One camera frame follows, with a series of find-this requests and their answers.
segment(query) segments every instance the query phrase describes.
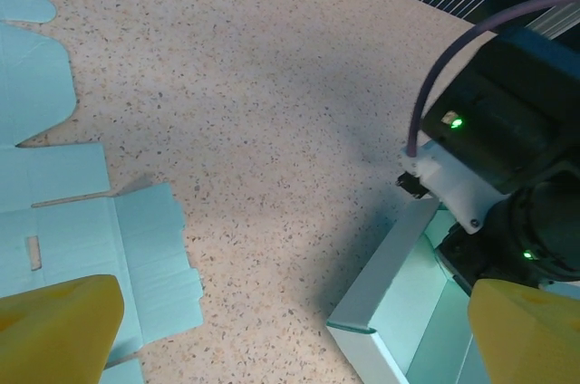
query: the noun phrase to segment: speckled countertop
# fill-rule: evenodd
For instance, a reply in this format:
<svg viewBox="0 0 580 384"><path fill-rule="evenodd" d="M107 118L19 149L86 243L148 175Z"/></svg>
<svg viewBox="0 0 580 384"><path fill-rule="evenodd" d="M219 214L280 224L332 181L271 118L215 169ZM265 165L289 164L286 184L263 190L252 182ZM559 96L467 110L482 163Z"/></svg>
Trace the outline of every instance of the speckled countertop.
<svg viewBox="0 0 580 384"><path fill-rule="evenodd" d="M324 320L406 201L413 96L467 24L413 0L52 1L30 26L79 107L34 142L101 141L117 192L168 180L204 277L206 323L143 348L147 382L359 382Z"/></svg>

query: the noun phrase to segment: granite surface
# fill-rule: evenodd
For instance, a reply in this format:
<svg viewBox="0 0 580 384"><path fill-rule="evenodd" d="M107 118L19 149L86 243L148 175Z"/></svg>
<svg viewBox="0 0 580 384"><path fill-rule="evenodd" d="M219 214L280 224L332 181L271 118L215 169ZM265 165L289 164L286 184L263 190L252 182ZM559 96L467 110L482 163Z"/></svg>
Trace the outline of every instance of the granite surface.
<svg viewBox="0 0 580 384"><path fill-rule="evenodd" d="M147 382L360 382L324 321L407 201L414 96L468 25L413 0L52 1L26 26L66 46L79 105L29 144L101 141L115 192L169 181L204 277L206 323L142 349Z"/></svg>

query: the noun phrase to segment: green led light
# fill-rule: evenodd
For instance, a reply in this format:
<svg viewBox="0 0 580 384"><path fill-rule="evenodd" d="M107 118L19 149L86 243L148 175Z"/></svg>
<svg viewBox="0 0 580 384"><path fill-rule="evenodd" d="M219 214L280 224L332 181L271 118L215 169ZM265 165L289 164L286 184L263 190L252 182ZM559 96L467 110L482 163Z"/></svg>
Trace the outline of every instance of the green led light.
<svg viewBox="0 0 580 384"><path fill-rule="evenodd" d="M452 129L460 128L462 124L463 124L462 119L455 119L454 121L451 122L451 128Z"/></svg>

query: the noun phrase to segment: purple cable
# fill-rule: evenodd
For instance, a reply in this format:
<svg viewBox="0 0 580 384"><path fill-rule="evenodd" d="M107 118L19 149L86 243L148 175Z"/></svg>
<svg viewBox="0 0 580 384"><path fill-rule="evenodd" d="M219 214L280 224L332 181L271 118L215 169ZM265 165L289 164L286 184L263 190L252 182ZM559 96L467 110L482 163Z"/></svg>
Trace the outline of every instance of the purple cable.
<svg viewBox="0 0 580 384"><path fill-rule="evenodd" d="M474 25L461 37L455 40L455 42L453 42L433 64L433 67L429 70L425 81L420 87L419 95L417 96L415 107L413 108L413 113L411 115L411 123L409 125L409 137L407 139L406 150L407 156L410 158L417 157L417 137L419 136L419 130L421 128L421 116L423 109L425 108L425 103L427 103L429 93L442 70L461 49L486 31L491 31L501 24L509 22L519 16L534 13L553 6L572 4L573 2L579 1L580 0L531 0L522 4L514 5L497 14L493 14L483 22Z"/></svg>

